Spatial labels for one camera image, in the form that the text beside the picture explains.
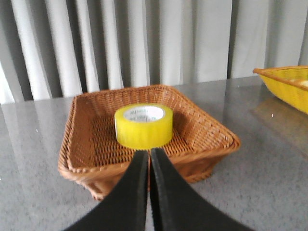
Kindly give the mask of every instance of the curtain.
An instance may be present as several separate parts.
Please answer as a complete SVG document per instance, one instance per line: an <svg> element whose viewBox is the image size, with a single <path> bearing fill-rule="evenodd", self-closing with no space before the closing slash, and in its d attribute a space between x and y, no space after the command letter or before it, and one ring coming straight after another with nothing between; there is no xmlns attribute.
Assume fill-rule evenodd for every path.
<svg viewBox="0 0 308 231"><path fill-rule="evenodd" d="M308 0L0 0L0 103L308 65Z"/></svg>

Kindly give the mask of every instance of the yellow basket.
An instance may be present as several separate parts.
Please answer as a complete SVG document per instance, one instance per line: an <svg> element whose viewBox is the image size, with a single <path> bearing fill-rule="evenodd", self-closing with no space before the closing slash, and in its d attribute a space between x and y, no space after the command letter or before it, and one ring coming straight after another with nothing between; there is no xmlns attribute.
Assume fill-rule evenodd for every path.
<svg viewBox="0 0 308 231"><path fill-rule="evenodd" d="M308 87L289 79L308 80L308 66L254 69L268 89L278 98L308 114Z"/></svg>

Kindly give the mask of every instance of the gray table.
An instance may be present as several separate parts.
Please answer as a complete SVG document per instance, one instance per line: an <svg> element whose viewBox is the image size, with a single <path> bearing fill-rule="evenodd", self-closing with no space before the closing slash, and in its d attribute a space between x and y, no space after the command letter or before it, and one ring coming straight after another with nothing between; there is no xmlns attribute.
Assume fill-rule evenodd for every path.
<svg viewBox="0 0 308 231"><path fill-rule="evenodd" d="M255 230L308 230L308 115L272 96L258 77L177 88L242 140L193 188ZM57 171L70 103L1 106L1 231L61 230L97 205ZM149 207L146 230L153 230Z"/></svg>

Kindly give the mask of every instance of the woven pattern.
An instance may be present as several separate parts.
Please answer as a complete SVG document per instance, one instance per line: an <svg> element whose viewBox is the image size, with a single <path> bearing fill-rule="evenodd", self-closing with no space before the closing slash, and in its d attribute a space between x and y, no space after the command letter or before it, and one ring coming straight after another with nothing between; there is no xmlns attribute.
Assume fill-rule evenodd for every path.
<svg viewBox="0 0 308 231"><path fill-rule="evenodd" d="M268 89L278 98L308 114L308 87L291 79L308 80L308 66L255 69Z"/></svg>
<svg viewBox="0 0 308 231"><path fill-rule="evenodd" d="M173 138L163 146L188 182L208 177L222 157L237 150L239 139L175 88L153 85L103 90L76 96L66 124L60 173L103 199L128 167L135 150L116 141L114 113L132 103L159 103L173 110Z"/></svg>

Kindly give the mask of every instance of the yellow tape roll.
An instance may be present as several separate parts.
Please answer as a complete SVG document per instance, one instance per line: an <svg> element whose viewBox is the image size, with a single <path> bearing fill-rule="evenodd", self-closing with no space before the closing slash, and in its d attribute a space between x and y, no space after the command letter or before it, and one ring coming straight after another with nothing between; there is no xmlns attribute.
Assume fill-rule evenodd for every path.
<svg viewBox="0 0 308 231"><path fill-rule="evenodd" d="M115 113L117 141L132 149L151 149L168 143L172 138L170 108L155 103L137 103Z"/></svg>

